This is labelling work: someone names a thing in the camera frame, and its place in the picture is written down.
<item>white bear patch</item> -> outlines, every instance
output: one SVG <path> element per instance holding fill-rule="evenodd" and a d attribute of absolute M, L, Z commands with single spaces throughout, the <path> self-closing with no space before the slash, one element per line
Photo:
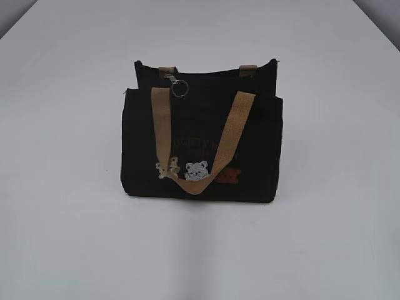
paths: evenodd
<path fill-rule="evenodd" d="M 160 175 L 158 176 L 159 179 L 170 177 L 167 171 L 161 167 L 159 162 L 156 163 L 156 169 L 160 172 Z M 173 176 L 177 177 L 180 170 L 181 167 L 178 166 L 178 158 L 176 156 L 171 157 L 169 160 L 169 172 L 171 172 Z"/>
<path fill-rule="evenodd" d="M 194 164 L 187 163 L 185 173 L 186 180 L 198 181 L 209 176 L 207 170 L 208 163 L 206 161 L 195 162 Z"/>

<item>gray wall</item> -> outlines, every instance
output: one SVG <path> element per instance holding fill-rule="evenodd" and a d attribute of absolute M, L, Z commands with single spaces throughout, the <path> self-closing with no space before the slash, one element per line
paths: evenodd
<path fill-rule="evenodd" d="M 354 0 L 400 50 L 400 0 Z"/>
<path fill-rule="evenodd" d="M 37 0 L 0 0 L 0 38 Z"/>
<path fill-rule="evenodd" d="M 0 0 L 0 38 L 37 0 Z M 400 49 L 400 0 L 354 0 Z"/>

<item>tote bag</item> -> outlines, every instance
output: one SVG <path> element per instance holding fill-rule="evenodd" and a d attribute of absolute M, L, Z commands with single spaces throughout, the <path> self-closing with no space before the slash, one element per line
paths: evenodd
<path fill-rule="evenodd" d="M 180 73 L 135 62 L 122 112 L 121 182 L 130 196 L 271 202 L 283 100 L 277 61 Z"/>

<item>bag handle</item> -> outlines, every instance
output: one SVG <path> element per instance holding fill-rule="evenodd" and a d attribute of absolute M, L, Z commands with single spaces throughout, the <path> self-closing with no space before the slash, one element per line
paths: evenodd
<path fill-rule="evenodd" d="M 257 66 L 255 64 L 243 64 L 239 66 L 239 77 L 253 76 L 256 74 Z M 161 79 L 164 79 L 165 74 L 178 73 L 177 67 L 159 67 L 158 73 Z"/>
<path fill-rule="evenodd" d="M 158 74 L 161 79 L 164 79 L 165 74 L 175 74 L 178 73 L 177 67 L 159 67 Z"/>
<path fill-rule="evenodd" d="M 253 76 L 256 71 L 257 66 L 255 64 L 243 64 L 239 67 L 239 77 Z"/>
<path fill-rule="evenodd" d="M 169 157 L 171 155 L 171 106 L 169 88 L 153 87 L 151 89 L 151 106 L 156 136 L 156 153 L 160 166 L 166 170 L 167 176 L 175 181 L 182 189 L 192 195 L 202 193 L 214 178 L 232 161 L 238 146 L 244 125 L 249 116 L 254 101 L 254 94 L 238 91 L 234 98 L 231 110 L 226 119 L 221 140 L 208 177 L 198 181 L 188 181 L 175 177 L 169 171 Z"/>

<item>brown bear patch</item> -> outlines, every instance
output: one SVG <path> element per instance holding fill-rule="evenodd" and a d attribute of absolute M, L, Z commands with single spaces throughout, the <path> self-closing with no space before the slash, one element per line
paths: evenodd
<path fill-rule="evenodd" d="M 225 167 L 218 175 L 215 177 L 214 181 L 216 183 L 229 183 L 238 184 L 238 175 L 241 170 L 236 167 Z"/>

